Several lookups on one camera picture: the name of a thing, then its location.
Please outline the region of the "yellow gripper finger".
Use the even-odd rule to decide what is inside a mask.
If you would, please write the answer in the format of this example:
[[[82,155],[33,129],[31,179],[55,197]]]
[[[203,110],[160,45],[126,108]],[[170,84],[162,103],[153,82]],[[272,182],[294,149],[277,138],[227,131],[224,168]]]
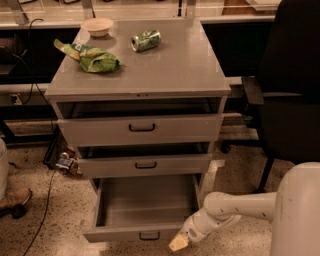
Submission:
[[[169,248],[175,252],[184,249],[189,244],[189,238],[184,233],[178,233],[173,240],[169,243]]]

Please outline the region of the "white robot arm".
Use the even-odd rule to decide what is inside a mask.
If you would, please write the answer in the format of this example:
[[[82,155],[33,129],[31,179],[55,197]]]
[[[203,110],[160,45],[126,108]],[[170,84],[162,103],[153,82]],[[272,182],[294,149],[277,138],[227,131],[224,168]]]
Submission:
[[[291,168],[275,192],[211,192],[169,243],[173,251],[249,216],[272,223],[270,256],[320,256],[320,163]]]

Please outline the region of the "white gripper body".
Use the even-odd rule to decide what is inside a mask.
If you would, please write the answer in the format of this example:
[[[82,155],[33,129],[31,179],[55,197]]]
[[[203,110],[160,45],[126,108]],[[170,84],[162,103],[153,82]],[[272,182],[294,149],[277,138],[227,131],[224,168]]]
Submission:
[[[199,242],[213,231],[230,227],[240,219],[240,215],[212,216],[201,208],[184,222],[181,236],[187,243]]]

